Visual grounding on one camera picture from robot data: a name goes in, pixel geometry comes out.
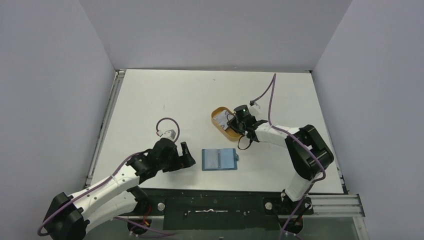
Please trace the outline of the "yellow oval tray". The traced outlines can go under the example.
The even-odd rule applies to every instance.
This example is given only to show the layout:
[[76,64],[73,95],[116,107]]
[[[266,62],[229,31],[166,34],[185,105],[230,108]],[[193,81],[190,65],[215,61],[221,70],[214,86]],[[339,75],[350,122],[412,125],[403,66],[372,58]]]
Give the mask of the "yellow oval tray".
[[213,117],[215,116],[215,115],[217,115],[218,113],[220,113],[220,112],[222,112],[223,110],[227,110],[227,111],[229,111],[230,113],[233,113],[230,109],[228,109],[227,107],[225,107],[225,106],[220,106],[220,107],[218,107],[218,108],[216,108],[215,110],[213,110],[212,111],[212,113],[211,113],[211,115],[210,115],[210,119],[211,119],[211,122],[212,122],[212,124],[219,130],[219,132],[221,133],[221,134],[223,134],[229,141],[232,141],[232,142],[236,142],[236,141],[238,141],[241,137],[242,137],[242,135],[240,135],[239,133],[237,133],[237,132],[235,132],[231,127],[229,127],[227,130],[223,130],[219,125],[218,125],[218,123],[217,122],[215,122],[214,120],[213,120]]

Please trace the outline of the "blue leather card holder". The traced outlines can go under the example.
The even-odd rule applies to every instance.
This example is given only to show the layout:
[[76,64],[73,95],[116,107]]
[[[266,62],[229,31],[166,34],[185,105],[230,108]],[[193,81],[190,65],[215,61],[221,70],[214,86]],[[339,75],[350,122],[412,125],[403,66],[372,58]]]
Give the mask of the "blue leather card holder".
[[235,148],[202,149],[202,171],[237,170],[239,156]]

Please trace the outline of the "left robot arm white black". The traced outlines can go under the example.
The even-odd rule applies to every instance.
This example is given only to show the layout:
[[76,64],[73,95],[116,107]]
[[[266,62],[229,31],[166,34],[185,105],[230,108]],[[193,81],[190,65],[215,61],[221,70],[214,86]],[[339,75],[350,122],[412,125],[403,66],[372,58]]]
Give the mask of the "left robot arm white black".
[[149,208],[148,195],[140,184],[163,173],[195,165],[186,142],[182,154],[168,138],[158,140],[153,148],[128,156],[117,169],[100,182],[81,191],[56,195],[39,227],[40,237],[54,240],[82,240],[86,233],[121,214],[141,215]]

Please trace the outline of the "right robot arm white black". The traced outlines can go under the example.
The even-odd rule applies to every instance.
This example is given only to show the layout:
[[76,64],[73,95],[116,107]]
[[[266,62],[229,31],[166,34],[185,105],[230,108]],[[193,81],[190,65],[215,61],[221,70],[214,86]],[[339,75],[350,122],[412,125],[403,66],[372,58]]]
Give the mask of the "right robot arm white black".
[[270,120],[256,119],[247,105],[240,105],[228,117],[228,126],[249,142],[285,147],[294,168],[294,175],[283,190],[282,209],[289,214],[301,207],[301,200],[312,186],[327,177],[326,170],[334,155],[318,130],[311,124],[303,127],[275,125]]

